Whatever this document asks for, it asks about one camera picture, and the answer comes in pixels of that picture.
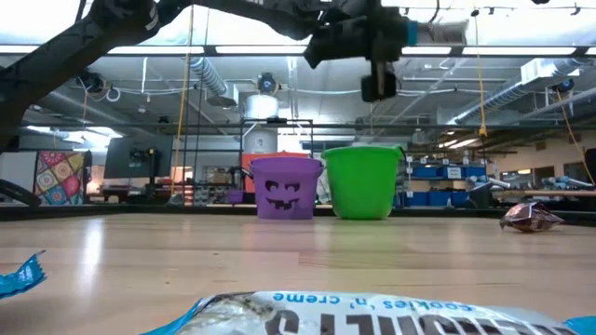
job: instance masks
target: purple bucket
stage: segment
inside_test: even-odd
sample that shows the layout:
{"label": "purple bucket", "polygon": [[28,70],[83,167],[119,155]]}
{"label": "purple bucket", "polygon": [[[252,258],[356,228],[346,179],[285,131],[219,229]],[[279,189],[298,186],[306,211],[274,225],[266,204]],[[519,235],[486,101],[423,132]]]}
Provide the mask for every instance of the purple bucket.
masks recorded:
{"label": "purple bucket", "polygon": [[313,218],[317,180],[323,166],[317,159],[267,157],[251,162],[257,216],[260,219]]}
{"label": "purple bucket", "polygon": [[242,204],[244,200],[244,191],[242,190],[230,190],[227,193],[227,201],[230,204]]}

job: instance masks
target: colorful quilt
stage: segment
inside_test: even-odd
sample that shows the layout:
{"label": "colorful quilt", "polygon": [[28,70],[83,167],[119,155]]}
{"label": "colorful quilt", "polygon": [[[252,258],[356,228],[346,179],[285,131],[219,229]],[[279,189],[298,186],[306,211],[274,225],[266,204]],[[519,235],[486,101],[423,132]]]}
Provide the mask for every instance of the colorful quilt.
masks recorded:
{"label": "colorful quilt", "polygon": [[35,170],[35,195],[46,205],[82,205],[85,154],[39,152]]}

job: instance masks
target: ceiling light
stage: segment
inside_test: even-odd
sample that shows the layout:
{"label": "ceiling light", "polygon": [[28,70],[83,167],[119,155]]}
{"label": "ceiling light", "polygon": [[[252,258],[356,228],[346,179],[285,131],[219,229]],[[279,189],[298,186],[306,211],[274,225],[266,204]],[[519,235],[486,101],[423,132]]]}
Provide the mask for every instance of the ceiling light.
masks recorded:
{"label": "ceiling light", "polygon": [[86,153],[87,151],[91,151],[92,153],[105,153],[108,151],[106,147],[97,147],[97,148],[74,148],[73,151],[76,152],[83,152]]}
{"label": "ceiling light", "polygon": [[[0,46],[0,54],[28,54],[38,46]],[[154,47],[154,46],[135,46],[135,47],[115,47],[108,51],[108,55],[185,55],[191,53],[193,55],[202,54],[205,50],[203,47],[188,47],[188,46],[170,46],[170,47]]]}
{"label": "ceiling light", "polygon": [[222,46],[215,47],[220,54],[297,54],[305,53],[306,46]]}
{"label": "ceiling light", "polygon": [[548,56],[571,55],[575,47],[465,47],[464,55],[483,56]]}
{"label": "ceiling light", "polygon": [[52,132],[52,130],[51,130],[50,127],[27,126],[27,129],[33,130],[33,131],[37,131],[37,132],[45,132],[45,133],[51,133]]}
{"label": "ceiling light", "polygon": [[83,140],[83,137],[78,134],[77,132],[71,132],[68,134],[68,137],[66,139],[63,139],[64,141],[71,141],[74,143],[79,143],[79,144],[83,144],[85,143],[85,140]]}
{"label": "ceiling light", "polygon": [[26,54],[37,49],[38,46],[0,46],[0,54]]}
{"label": "ceiling light", "polygon": [[108,136],[112,139],[119,139],[122,137],[122,135],[118,134],[117,132],[115,132],[113,129],[111,129],[110,127],[87,127],[88,130],[94,131],[98,134],[102,134],[105,136]]}
{"label": "ceiling light", "polygon": [[465,141],[460,141],[459,143],[452,145],[450,149],[457,149],[457,148],[461,148],[461,147],[465,147],[467,145],[470,145],[471,143],[477,141],[478,139],[471,139],[471,140],[465,140]]}
{"label": "ceiling light", "polygon": [[401,50],[403,56],[409,55],[448,55],[451,47],[404,47]]}
{"label": "ceiling light", "polygon": [[446,141],[445,143],[441,143],[439,144],[440,148],[449,148],[450,145],[454,145],[457,143],[457,140],[453,140],[453,141]]}
{"label": "ceiling light", "polygon": [[136,47],[115,47],[108,51],[109,55],[185,55],[202,54],[203,47],[188,47],[188,46],[170,46],[170,47],[153,47],[153,46],[136,46]]}

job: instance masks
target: white cylinder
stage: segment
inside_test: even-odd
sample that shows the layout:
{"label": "white cylinder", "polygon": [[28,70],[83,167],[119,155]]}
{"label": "white cylinder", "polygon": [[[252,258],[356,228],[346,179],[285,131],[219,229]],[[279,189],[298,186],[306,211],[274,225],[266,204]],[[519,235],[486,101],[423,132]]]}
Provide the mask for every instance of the white cylinder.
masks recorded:
{"label": "white cylinder", "polygon": [[278,151],[278,130],[254,128],[244,137],[244,153],[272,154]]}
{"label": "white cylinder", "polygon": [[271,96],[255,94],[246,98],[246,117],[266,119],[278,116],[279,101]]}

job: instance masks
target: wooden table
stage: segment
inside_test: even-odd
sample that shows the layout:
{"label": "wooden table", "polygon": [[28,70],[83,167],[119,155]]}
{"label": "wooden table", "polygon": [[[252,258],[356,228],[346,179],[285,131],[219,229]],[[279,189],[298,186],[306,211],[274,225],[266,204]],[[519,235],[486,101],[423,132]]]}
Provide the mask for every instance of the wooden table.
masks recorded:
{"label": "wooden table", "polygon": [[0,223],[0,273],[39,249],[48,280],[0,301],[0,333],[132,334],[198,298],[243,290],[371,291],[596,314],[596,230],[497,220],[259,221],[113,215]]}

